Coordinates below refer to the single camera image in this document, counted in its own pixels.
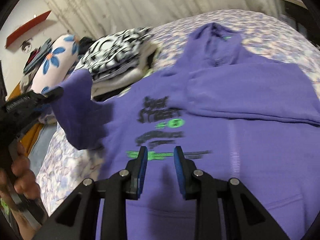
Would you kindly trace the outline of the person's left hand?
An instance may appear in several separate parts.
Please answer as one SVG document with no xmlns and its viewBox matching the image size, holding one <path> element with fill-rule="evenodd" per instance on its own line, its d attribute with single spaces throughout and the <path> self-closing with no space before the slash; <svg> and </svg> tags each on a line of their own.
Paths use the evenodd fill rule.
<svg viewBox="0 0 320 240">
<path fill-rule="evenodd" d="M 30 160 L 24 155 L 23 145 L 17 142 L 17 158 L 11 165 L 13 174 L 17 177 L 14 183 L 14 189 L 18 194 L 23 194 L 28 199 L 40 198 L 40 187 L 36 182 L 36 177 L 30 169 Z M 1 198 L 8 206 L 14 206 L 9 190 L 6 172 L 1 169 Z"/>
</svg>

